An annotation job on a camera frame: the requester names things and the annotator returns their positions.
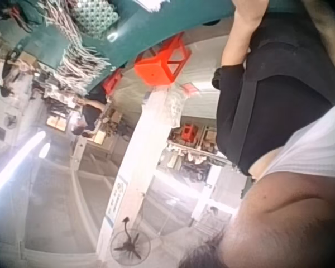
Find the wall fan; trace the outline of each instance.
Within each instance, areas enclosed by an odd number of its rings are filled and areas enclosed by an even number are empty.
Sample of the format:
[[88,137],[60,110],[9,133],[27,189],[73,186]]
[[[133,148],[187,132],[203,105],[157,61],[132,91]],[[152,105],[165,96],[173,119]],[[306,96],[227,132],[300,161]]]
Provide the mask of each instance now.
[[10,114],[6,115],[5,119],[4,119],[4,125],[9,130],[14,129],[16,127],[16,125],[17,125],[17,117],[16,116],[12,116]]
[[137,230],[127,229],[129,218],[125,218],[124,231],[117,233],[111,243],[113,258],[123,266],[135,266],[145,261],[150,254],[150,239]]

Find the black strap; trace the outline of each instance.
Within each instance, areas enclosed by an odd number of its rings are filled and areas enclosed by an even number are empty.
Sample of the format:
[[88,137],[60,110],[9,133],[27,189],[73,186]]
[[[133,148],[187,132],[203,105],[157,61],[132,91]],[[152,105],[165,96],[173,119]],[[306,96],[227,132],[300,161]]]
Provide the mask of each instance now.
[[238,102],[230,135],[231,144],[228,147],[228,158],[237,166],[240,164],[242,150],[255,104],[256,92],[257,82],[246,80],[243,82],[240,100]]

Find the fan blade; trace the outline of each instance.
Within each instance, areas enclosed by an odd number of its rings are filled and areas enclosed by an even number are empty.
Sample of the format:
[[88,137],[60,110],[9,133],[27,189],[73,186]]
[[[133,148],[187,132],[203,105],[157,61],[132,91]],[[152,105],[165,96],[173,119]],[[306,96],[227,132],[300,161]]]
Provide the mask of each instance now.
[[136,237],[134,238],[134,241],[133,241],[133,245],[136,244],[136,242],[138,241],[138,238],[139,238],[139,233],[136,235]]
[[136,250],[134,249],[134,250],[132,250],[133,251],[133,253],[135,254],[135,256],[137,256],[138,257],[138,259],[139,260],[141,260],[141,257],[140,257],[140,255],[138,254],[138,252],[136,252]]
[[117,247],[114,249],[115,251],[124,251],[125,250],[125,247]]

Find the white tank top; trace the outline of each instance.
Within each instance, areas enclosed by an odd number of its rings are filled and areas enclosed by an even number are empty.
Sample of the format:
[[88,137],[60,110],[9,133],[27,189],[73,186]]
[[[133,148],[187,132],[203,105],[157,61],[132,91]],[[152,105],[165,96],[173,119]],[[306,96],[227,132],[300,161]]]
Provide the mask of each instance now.
[[262,177],[282,171],[335,177],[335,107],[295,132]]

